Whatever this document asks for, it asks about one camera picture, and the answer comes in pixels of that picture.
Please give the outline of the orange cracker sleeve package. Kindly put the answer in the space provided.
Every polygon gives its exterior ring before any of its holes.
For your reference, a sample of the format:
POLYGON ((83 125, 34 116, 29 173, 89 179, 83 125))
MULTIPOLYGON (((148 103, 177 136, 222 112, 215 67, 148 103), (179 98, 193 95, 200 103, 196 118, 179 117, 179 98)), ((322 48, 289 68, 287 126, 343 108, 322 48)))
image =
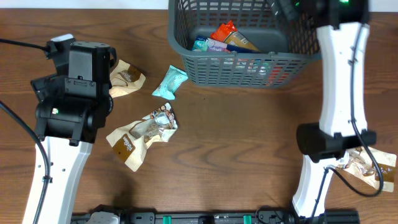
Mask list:
POLYGON ((244 79, 239 79, 237 83, 227 82, 225 85, 219 86, 245 86, 245 87, 271 87, 272 85, 280 85, 277 80, 282 67, 276 64, 276 60, 271 58, 271 55, 276 53, 284 53, 287 50, 285 37, 275 29, 237 29, 230 21, 226 24, 220 25, 216 32, 211 34, 211 39, 220 41, 222 43, 235 45, 245 49, 251 49, 260 52, 260 55, 239 54, 236 58, 260 58, 271 61, 271 69, 266 75, 260 77, 256 76, 250 81, 246 82, 244 79))

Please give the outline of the multicolour tissue pack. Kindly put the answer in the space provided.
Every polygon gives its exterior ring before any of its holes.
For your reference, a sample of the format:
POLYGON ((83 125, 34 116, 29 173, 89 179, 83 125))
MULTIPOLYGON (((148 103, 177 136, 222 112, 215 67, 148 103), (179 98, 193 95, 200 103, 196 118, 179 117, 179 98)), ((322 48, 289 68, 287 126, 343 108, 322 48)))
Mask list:
POLYGON ((186 69, 193 82, 214 85, 237 83, 239 79, 248 82, 256 76, 264 76, 271 69, 271 61, 260 58, 236 58, 239 54, 260 55, 251 49, 222 43, 209 37, 197 36, 192 52, 204 52, 207 57, 190 57, 186 59, 186 69))

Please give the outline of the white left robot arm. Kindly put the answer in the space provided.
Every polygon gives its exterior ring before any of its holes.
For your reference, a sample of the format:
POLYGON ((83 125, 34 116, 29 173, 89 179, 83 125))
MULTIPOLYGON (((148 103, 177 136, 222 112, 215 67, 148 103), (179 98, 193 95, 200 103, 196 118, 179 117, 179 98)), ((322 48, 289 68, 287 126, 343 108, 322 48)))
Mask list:
POLYGON ((82 170, 113 109, 110 70, 116 51, 72 35, 47 42, 53 75, 31 81, 39 101, 35 169, 24 223, 68 223, 82 170))

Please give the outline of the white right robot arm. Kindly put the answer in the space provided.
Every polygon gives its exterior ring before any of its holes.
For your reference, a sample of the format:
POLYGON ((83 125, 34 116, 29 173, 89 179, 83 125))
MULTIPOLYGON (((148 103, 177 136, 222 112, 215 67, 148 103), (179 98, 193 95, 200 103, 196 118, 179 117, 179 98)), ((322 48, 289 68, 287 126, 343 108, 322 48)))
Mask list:
POLYGON ((356 223, 354 210, 325 209, 326 194, 338 166, 356 147, 368 150, 376 133, 368 129, 364 112, 364 58, 369 36, 367 1, 271 1, 272 12, 288 20, 300 13, 312 19, 323 67, 320 120, 298 126, 296 140, 303 155, 300 182, 292 211, 284 223, 356 223))

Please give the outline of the beige snack pouch upper left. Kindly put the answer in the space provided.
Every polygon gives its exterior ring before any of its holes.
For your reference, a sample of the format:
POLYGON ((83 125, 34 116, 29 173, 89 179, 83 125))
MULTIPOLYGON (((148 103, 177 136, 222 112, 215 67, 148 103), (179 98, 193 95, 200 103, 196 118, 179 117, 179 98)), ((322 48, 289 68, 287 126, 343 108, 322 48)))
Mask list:
POLYGON ((110 74, 112 88, 109 94, 112 98, 128 95, 140 90, 146 77, 135 66, 119 60, 118 65, 110 74))

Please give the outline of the beige snack pouch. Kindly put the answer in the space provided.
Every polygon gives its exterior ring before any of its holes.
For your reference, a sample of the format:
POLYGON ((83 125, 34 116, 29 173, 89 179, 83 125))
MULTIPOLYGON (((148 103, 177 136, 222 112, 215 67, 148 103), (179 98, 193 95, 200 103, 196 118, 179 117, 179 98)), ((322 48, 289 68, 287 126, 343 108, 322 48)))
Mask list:
MULTIPOLYGON (((397 156, 371 147, 369 150, 382 172, 384 179, 383 191, 393 192, 397 156)), ((339 160, 336 168, 354 175, 375 189, 379 188, 380 178, 376 167, 363 147, 346 150, 344 157, 339 160)))
POLYGON ((170 103, 162 105, 138 121, 115 129, 106 137, 117 157, 132 171, 143 164, 148 148, 168 142, 178 129, 170 103))
POLYGON ((119 60, 118 65, 110 74, 112 88, 109 94, 112 98, 128 95, 140 90, 146 77, 135 66, 119 60))

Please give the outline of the dark grey plastic basket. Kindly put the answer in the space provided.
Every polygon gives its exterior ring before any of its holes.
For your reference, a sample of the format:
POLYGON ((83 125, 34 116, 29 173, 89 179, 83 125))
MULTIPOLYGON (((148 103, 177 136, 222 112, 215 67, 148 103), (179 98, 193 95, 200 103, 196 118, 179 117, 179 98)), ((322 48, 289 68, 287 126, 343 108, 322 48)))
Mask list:
POLYGON ((168 40, 180 54, 188 78, 201 86, 280 88, 319 60, 313 19, 288 21, 270 1, 170 0, 168 40), (198 36, 209 37, 232 22, 260 52, 194 52, 198 36))

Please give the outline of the beige snack pouch centre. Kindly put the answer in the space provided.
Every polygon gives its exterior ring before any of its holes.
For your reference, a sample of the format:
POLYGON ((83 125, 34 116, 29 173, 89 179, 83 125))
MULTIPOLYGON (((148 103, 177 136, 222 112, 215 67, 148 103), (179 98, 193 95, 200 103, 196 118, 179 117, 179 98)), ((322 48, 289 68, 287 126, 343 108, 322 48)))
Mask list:
POLYGON ((132 171, 143 164, 148 148, 168 142, 178 129, 170 103, 162 105, 138 121, 115 129, 106 137, 117 157, 132 171))

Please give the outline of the teal snack packet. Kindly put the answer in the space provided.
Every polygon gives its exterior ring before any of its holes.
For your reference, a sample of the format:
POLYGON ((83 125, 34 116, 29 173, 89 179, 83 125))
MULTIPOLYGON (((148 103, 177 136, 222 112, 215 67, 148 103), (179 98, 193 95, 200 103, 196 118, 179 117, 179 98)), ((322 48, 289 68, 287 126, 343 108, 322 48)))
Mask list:
POLYGON ((152 93, 152 96, 159 96, 166 100, 174 100, 175 91, 186 80, 188 80, 187 73, 171 65, 161 84, 152 93))

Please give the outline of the beige snack pouch right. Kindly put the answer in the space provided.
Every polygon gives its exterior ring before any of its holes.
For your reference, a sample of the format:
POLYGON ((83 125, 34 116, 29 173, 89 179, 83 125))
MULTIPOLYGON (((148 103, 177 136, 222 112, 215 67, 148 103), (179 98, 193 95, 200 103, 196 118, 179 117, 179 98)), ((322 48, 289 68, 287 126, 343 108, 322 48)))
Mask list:
MULTIPOLYGON (((383 191, 393 192, 397 156, 371 147, 369 150, 382 172, 384 179, 383 191)), ((346 150, 344 157, 339 160, 336 168, 354 175, 375 189, 379 188, 380 178, 376 167, 363 147, 346 150)))

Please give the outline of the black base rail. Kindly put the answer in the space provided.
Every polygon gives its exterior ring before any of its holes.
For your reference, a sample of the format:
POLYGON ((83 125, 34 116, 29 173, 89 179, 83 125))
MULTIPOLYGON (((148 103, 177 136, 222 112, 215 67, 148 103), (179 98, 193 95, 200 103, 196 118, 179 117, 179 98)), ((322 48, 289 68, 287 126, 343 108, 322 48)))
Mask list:
POLYGON ((355 210, 327 210, 323 214, 305 218, 293 211, 263 206, 255 212, 228 213, 155 213, 117 209, 99 205, 87 214, 71 217, 71 223, 125 223, 125 224, 360 224, 355 210))

